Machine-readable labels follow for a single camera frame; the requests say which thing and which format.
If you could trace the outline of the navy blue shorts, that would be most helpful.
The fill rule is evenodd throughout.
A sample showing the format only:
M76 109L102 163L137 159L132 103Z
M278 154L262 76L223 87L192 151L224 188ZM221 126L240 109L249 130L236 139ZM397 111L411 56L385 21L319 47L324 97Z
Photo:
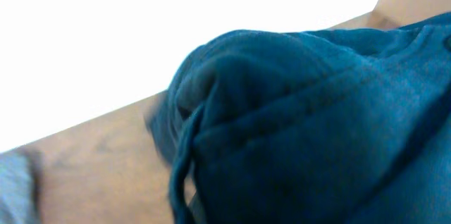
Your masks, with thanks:
M449 223L450 14L226 33L146 125L176 223Z

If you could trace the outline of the folded grey garment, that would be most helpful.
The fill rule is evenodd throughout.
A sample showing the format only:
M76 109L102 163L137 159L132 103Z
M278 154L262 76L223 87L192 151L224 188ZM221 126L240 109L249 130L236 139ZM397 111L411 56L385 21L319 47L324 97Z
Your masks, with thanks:
M35 178L22 154L1 156L1 224L40 224Z

